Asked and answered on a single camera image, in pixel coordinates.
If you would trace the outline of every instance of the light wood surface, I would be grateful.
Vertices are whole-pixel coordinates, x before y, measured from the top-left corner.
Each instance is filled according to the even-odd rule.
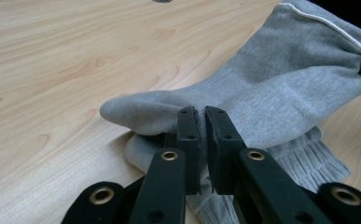
[[[0,0],[0,224],[60,223],[91,184],[142,176],[101,104],[208,77],[278,2]],[[361,97],[322,127],[361,189]]]

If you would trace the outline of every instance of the metal grommet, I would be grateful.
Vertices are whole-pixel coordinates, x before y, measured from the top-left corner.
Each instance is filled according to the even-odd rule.
[[[109,187],[101,187],[96,189],[90,195],[90,202],[93,204],[108,203],[114,197],[114,191]]]
[[[160,154],[160,157],[166,161],[174,161],[177,159],[178,155],[173,151],[164,151],[162,154]]]
[[[265,155],[257,151],[249,151],[247,152],[247,156],[255,161],[263,161],[265,159]]]
[[[331,189],[331,194],[334,196],[334,198],[342,203],[353,206],[358,206],[361,204],[361,199],[348,189],[334,187]]]

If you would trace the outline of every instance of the gray fabric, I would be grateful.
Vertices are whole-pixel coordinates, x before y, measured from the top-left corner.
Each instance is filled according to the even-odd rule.
[[[158,146],[142,135],[175,132],[177,111],[189,105],[199,110],[204,135],[204,107],[222,108],[249,147],[265,148],[297,183],[316,190],[349,174],[320,141],[315,126],[361,95],[360,62],[359,28],[308,1],[286,0],[204,81],[176,91],[115,98],[102,105],[101,115],[137,133],[125,157],[146,170]],[[227,198],[208,193],[203,200],[190,197],[187,202],[203,223],[231,223],[233,211],[220,212],[227,208]]]

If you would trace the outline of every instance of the wood grain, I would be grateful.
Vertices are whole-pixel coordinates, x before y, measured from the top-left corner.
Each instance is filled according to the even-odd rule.
[[[204,79],[278,2],[1,0],[0,223],[60,223],[89,185],[142,176],[101,104]],[[361,97],[322,127],[361,188]]]

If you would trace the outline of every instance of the ribbed sock cuff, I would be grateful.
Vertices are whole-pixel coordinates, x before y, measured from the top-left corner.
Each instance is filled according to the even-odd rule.
[[[314,127],[301,137],[267,151],[298,185],[316,192],[320,185],[340,182],[350,174],[321,137],[321,130]]]

